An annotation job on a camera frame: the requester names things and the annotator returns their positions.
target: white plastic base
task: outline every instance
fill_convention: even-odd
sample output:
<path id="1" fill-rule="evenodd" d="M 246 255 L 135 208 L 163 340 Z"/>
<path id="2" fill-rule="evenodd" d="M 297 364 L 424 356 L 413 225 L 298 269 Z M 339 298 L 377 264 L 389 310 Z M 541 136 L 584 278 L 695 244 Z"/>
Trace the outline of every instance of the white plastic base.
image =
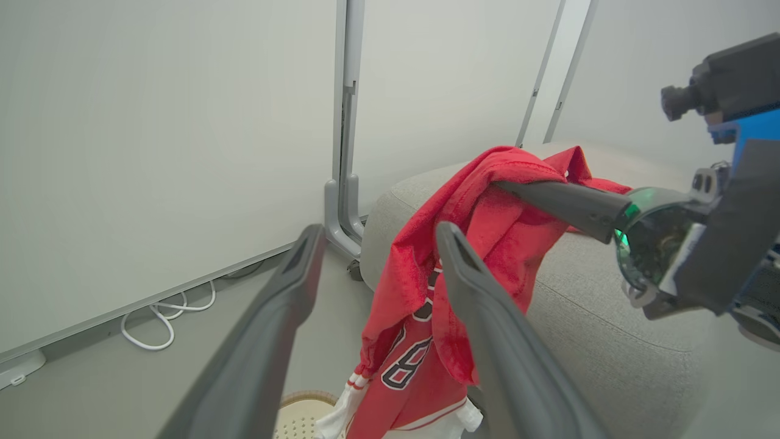
<path id="1" fill-rule="evenodd" d="M 0 363 L 0 390 L 25 382 L 27 375 L 40 369 L 44 363 L 46 357 L 40 349 Z"/>

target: power cord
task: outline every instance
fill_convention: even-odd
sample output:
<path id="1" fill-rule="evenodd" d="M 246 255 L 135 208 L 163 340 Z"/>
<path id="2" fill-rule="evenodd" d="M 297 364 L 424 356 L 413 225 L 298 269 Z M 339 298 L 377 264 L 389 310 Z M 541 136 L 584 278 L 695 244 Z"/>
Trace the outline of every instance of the power cord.
<path id="1" fill-rule="evenodd" d="M 206 305 L 203 305 L 203 306 L 187 306 L 187 296 L 184 293 L 184 291 L 182 291 L 182 293 L 181 293 L 182 294 L 182 300 L 183 300 L 183 303 L 181 305 L 173 305 L 173 304 L 164 303 L 164 302 L 157 302 L 157 303 L 153 303 L 153 304 L 149 305 L 149 309 L 151 309 L 151 311 L 154 313 L 154 315 L 158 319 L 160 319 L 160 321 L 165 325 L 166 328 L 168 328 L 168 334 L 170 335 L 170 337 L 168 338 L 168 341 L 166 341 L 165 343 L 159 344 L 157 346 L 154 346 L 152 344 L 142 343 L 142 342 L 138 341 L 135 337 L 130 335 L 127 332 L 127 329 L 125 328 L 125 325 L 127 323 L 127 317 L 130 314 L 132 314 L 131 312 L 128 312 L 127 314 L 125 314 L 122 317 L 122 322 L 119 325 L 120 329 L 122 330 L 122 335 L 124 335 L 125 338 L 130 343 L 133 343 L 134 345 L 138 346 L 139 348 L 144 348 L 144 349 L 146 349 L 148 351 L 161 351 L 161 350 L 167 348 L 168 346 L 171 345 L 171 343 L 173 343 L 173 326 L 171 326 L 170 320 L 173 320 L 176 317 L 181 316 L 185 311 L 205 311 L 206 309 L 209 309 L 214 304 L 214 301 L 217 299 L 217 289 L 214 286 L 214 281 L 213 280 L 209 280 L 208 283 L 211 285 L 211 300 Z M 164 308 L 178 309 L 178 312 L 176 312 L 174 314 L 171 314 L 170 316 L 166 316 L 162 312 L 160 312 L 159 307 L 161 307 L 161 306 L 164 307 Z"/>

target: white partition panel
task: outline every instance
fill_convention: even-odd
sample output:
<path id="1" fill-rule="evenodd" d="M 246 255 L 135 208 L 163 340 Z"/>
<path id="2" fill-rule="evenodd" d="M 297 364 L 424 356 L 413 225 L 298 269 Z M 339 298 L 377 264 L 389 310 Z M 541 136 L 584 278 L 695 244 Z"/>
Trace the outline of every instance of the white partition panel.
<path id="1" fill-rule="evenodd" d="M 0 361 L 321 222 L 335 3 L 0 4 Z"/>
<path id="2" fill-rule="evenodd" d="M 514 145 L 558 0 L 366 2 L 353 170 L 394 183 Z"/>
<path id="3" fill-rule="evenodd" d="M 669 122 L 663 87 L 688 84 L 713 52 L 780 30 L 769 0 L 599 0 L 553 140 L 628 148 L 693 172 L 731 159 L 696 112 Z"/>

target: black wheel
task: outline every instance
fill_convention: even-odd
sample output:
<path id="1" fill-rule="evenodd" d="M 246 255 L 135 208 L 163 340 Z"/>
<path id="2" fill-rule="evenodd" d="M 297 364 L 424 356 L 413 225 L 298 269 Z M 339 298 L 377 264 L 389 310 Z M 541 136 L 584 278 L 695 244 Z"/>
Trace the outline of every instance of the black wheel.
<path id="1" fill-rule="evenodd" d="M 359 282 L 363 281 L 363 275 L 360 274 L 360 261 L 357 259 L 350 262 L 348 266 L 346 266 L 346 270 L 349 272 L 349 277 L 352 277 L 352 280 L 357 280 Z"/>

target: beige basket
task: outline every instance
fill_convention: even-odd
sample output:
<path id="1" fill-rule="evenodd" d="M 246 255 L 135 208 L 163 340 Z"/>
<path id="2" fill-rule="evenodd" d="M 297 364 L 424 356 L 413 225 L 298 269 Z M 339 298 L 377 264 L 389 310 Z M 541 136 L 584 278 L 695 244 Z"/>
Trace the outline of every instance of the beige basket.
<path id="1" fill-rule="evenodd" d="M 301 391 L 282 399 L 274 439 L 314 439 L 314 422 L 329 414 L 337 398 L 323 391 Z"/>

